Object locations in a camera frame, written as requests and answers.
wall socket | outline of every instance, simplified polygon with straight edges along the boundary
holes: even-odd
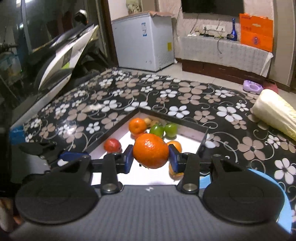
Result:
[[[222,33],[225,33],[226,30],[225,30],[225,26],[218,26],[218,25],[210,25],[210,24],[203,24],[202,26],[202,30],[204,30],[206,27],[207,30],[216,30],[217,32],[222,32]]]

black television screen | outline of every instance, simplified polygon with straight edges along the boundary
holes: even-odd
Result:
[[[185,13],[216,13],[239,16],[244,13],[243,0],[181,0]]]

black floral tablecloth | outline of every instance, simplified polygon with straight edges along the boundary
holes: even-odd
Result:
[[[110,90],[113,79],[117,88]],[[213,84],[110,69],[48,104],[24,130],[27,142],[51,140],[82,152],[139,106],[207,126],[205,153],[274,178],[290,200],[296,230],[296,143],[252,114],[256,99]]]

green tomato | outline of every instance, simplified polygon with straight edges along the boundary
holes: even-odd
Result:
[[[178,133],[178,125],[175,123],[166,124],[165,133],[170,138],[175,137]]]
[[[160,138],[163,138],[164,128],[163,128],[163,126],[161,126],[159,124],[155,124],[154,126],[151,127],[149,133],[157,135]]]

orange box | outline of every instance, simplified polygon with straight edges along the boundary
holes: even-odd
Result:
[[[272,52],[274,42],[274,22],[267,17],[239,15],[241,43]]]

